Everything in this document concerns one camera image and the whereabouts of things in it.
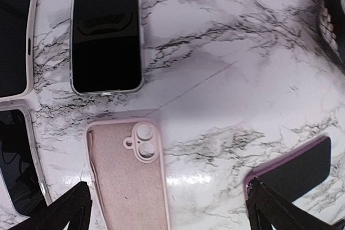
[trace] pink phone case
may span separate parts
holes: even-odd
[[[170,229],[161,137],[154,123],[146,119],[95,122],[86,131],[86,143],[107,228]],[[148,144],[154,152],[142,151]]]

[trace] white marble countertop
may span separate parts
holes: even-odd
[[[244,176],[321,133],[333,141],[330,176],[297,204],[345,217],[345,77],[320,48],[316,0],[143,0],[146,83],[111,97],[71,91],[70,4],[38,0],[28,98],[53,200],[90,183],[88,123],[148,109],[161,120],[172,229],[250,229]],[[0,229],[24,219],[4,192]],[[103,228],[94,204],[90,229]]]

